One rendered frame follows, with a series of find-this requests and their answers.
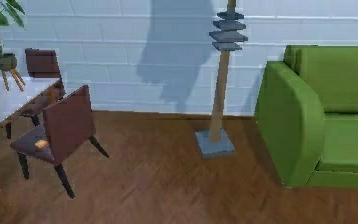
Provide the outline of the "wooden floor lamp grey base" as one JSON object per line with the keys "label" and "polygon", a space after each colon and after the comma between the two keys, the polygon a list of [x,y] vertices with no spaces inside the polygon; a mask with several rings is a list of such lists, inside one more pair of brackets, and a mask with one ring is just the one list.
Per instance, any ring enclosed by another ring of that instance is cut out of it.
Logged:
{"label": "wooden floor lamp grey base", "polygon": [[213,47],[220,52],[220,58],[210,127],[195,133],[201,155],[204,158],[235,151],[222,123],[230,53],[241,50],[240,43],[248,40],[245,35],[241,34],[246,25],[240,22],[244,15],[236,11],[236,1],[228,0],[227,9],[224,12],[219,12],[217,14],[219,20],[213,22],[218,31],[209,33],[214,40]]}

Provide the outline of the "dark brown chair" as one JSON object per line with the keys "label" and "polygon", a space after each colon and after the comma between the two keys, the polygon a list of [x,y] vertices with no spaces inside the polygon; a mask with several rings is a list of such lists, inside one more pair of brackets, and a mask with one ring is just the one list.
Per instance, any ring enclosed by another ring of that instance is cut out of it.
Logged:
{"label": "dark brown chair", "polygon": [[[25,179],[29,178],[28,157],[47,162],[54,167],[68,196],[74,198],[62,163],[86,141],[102,155],[109,157],[95,138],[89,86],[82,85],[67,97],[43,109],[42,114],[43,123],[14,140],[10,147],[17,153]],[[35,146],[39,140],[45,140],[49,145],[39,149]]]}
{"label": "dark brown chair", "polygon": [[[54,50],[27,48],[25,54],[29,76],[32,78],[58,78],[59,82],[54,87],[54,97],[56,101],[62,99],[65,95],[65,89],[56,52]],[[48,96],[41,95],[21,113],[21,116],[29,117],[33,125],[38,126],[40,124],[38,115],[48,105]]]}

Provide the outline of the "green sofa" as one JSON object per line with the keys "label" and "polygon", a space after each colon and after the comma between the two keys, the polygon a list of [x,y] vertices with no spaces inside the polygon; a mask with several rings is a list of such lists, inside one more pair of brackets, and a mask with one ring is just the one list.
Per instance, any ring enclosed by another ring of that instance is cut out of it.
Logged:
{"label": "green sofa", "polygon": [[358,46],[287,46],[255,119],[284,185],[358,188]]}

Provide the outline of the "white table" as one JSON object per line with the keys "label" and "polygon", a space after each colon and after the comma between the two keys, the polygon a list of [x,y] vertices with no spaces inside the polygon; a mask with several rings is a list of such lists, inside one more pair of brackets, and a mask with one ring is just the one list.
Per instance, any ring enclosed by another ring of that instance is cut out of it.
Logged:
{"label": "white table", "polygon": [[26,86],[21,91],[13,78],[8,79],[10,90],[5,89],[4,81],[0,78],[0,126],[7,123],[17,113],[21,112],[31,101],[46,93],[58,81],[58,78],[24,77]]}

